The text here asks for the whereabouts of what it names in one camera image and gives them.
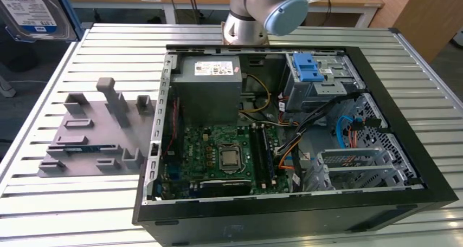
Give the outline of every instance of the hard drive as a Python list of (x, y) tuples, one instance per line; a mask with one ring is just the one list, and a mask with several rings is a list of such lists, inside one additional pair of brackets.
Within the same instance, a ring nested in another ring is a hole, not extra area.
[(0, 1), (0, 16), (14, 40), (80, 40), (82, 29), (68, 0)]

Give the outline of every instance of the wooden desk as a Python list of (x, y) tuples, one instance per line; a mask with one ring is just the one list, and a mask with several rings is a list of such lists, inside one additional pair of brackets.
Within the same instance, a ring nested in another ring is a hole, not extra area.
[[(174, 24), (174, 14), (170, 0), (70, 0), (74, 8), (112, 9), (162, 9), (166, 24)], [(190, 9), (189, 0), (173, 0), (177, 9)], [(201, 10), (228, 10), (229, 0), (196, 0)], [(356, 27), (366, 28), (377, 8), (382, 7), (381, 0), (330, 0), (332, 13), (361, 14)], [(310, 3), (309, 12), (325, 12), (328, 1)]]

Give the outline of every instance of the yellow wire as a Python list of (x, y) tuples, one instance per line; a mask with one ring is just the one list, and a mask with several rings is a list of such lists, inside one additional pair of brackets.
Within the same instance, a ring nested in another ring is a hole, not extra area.
[(254, 75), (250, 75), (250, 74), (248, 74), (248, 75), (252, 76), (252, 77), (254, 78), (254, 80), (257, 81), (257, 83), (261, 85), (262, 89), (265, 89), (265, 92), (266, 92), (266, 102), (265, 102), (264, 106), (260, 107), (258, 109), (240, 110), (240, 111), (238, 111), (240, 113), (254, 113), (254, 112), (257, 112), (257, 111), (260, 111), (260, 110), (264, 110), (264, 109), (266, 108), (268, 104), (269, 104), (269, 91), (268, 91), (266, 86), (262, 84), (262, 82), (258, 80), (258, 78), (254, 77)]

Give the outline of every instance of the metal slotted table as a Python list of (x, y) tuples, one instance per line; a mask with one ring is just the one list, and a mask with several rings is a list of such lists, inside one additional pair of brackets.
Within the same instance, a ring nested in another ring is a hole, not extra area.
[[(38, 163), (61, 123), (64, 99), (96, 92), (112, 77), (126, 100), (157, 98), (166, 44), (218, 44), (220, 26), (94, 24), (72, 43), (0, 164), (1, 246), (158, 246), (132, 207), (137, 175), (38, 178)], [(400, 34), (385, 29), (298, 28), (270, 44), (357, 46), (446, 181), (463, 199), (463, 106)], [(418, 213), (377, 232), (273, 239), (262, 246), (461, 246), (463, 200)]]

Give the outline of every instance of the floor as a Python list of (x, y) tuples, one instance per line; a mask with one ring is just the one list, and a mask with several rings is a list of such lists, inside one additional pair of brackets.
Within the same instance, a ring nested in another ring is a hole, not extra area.
[[(82, 22), (93, 22), (94, 14), (90, 9), (77, 9), (76, 13)], [(161, 23), (164, 22), (160, 10), (112, 10), (100, 9), (98, 20), (104, 23)], [(225, 11), (204, 11), (201, 22), (204, 24), (218, 24), (226, 17)], [(181, 24), (192, 24), (193, 17), (188, 10), (178, 12)], [(8, 34), (0, 32), (0, 55), (5, 53), (1, 40)], [(0, 64), (0, 74), (8, 81), (46, 81), (53, 74), (54, 68), (61, 60), (68, 44), (65, 42), (41, 41), (29, 45), (38, 56), (38, 65), (21, 73), (14, 73)], [(430, 63), (430, 67), (442, 78), (444, 82), (463, 100), (463, 49), (448, 44), (438, 56)], [(30, 112), (33, 104), (40, 96), (44, 83), (16, 82), (10, 84), (16, 89), (13, 98), (0, 96), (0, 141), (13, 140), (21, 128), (24, 120)], [(0, 160), (8, 150), (9, 144), (0, 142)]]

